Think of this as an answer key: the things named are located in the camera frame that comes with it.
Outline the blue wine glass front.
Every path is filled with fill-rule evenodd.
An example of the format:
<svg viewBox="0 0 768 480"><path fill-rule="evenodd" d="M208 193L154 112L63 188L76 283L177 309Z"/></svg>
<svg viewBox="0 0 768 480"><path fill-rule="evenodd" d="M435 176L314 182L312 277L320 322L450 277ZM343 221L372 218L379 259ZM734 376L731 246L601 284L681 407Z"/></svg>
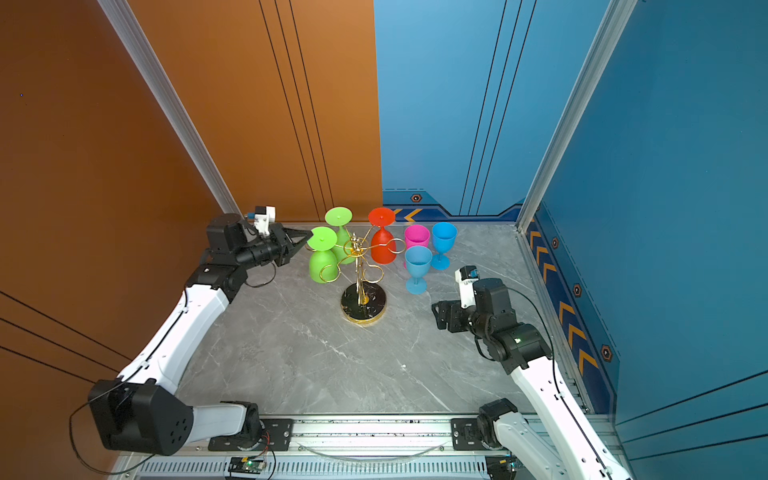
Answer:
<svg viewBox="0 0 768 480"><path fill-rule="evenodd" d="M409 293L420 295L426 292L427 282L424 277L430 271L432 252L425 246L412 246L405 252L405 265L411 277L406 282Z"/></svg>

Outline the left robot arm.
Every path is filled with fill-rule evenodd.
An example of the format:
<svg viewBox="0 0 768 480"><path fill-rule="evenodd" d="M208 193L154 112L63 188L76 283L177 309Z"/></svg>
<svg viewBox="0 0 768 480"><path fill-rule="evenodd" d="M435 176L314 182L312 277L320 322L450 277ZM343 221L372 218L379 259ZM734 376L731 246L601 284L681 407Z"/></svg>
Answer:
<svg viewBox="0 0 768 480"><path fill-rule="evenodd" d="M283 226L273 208L261 207L251 220L240 214L214 218L206 235L208 246L173 312L115 379L99 380L89 392L84 406L108 450L171 456L205 439L245 449L264 441L256 404L190 406L176 392L193 353L246 284L249 270L288 264L312 234Z"/></svg>

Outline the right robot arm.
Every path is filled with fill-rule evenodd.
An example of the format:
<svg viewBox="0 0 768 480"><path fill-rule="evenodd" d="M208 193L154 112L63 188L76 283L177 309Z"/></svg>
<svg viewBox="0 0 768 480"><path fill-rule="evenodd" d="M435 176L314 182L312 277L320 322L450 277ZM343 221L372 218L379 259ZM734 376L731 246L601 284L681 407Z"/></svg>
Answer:
<svg viewBox="0 0 768 480"><path fill-rule="evenodd" d="M518 321L511 290L500 279L480 279L472 266L456 271L455 278L459 299L432 306L438 329L471 333L480 355L501 365L549 435L542 439L502 398L480 407L477 441L509 451L536 479L631 478L566 386L549 332Z"/></svg>

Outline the pink wine glass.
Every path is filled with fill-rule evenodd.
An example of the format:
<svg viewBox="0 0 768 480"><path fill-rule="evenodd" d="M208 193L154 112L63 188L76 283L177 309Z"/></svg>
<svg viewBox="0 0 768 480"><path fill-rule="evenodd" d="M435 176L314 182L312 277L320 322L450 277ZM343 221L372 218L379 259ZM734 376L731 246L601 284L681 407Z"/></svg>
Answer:
<svg viewBox="0 0 768 480"><path fill-rule="evenodd" d="M404 231L404 240L407 249L416 246L429 247L430 237L430 230L419 224L412 224Z"/></svg>

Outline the blue wine glass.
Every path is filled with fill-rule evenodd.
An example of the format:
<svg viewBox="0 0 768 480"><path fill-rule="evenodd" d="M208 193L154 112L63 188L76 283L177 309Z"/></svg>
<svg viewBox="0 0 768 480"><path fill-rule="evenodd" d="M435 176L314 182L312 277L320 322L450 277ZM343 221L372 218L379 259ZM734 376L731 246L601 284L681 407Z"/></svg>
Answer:
<svg viewBox="0 0 768 480"><path fill-rule="evenodd" d="M426 292L427 282L424 277L430 271L432 252L425 246L412 246L405 252L405 265L411 277L406 282L409 293L420 295Z"/></svg>
<svg viewBox="0 0 768 480"><path fill-rule="evenodd" d="M432 243L435 254L431 265L434 269L443 271L449 268L450 259L446 254L453 248L458 234L455 225L448 222L439 222L432 227Z"/></svg>

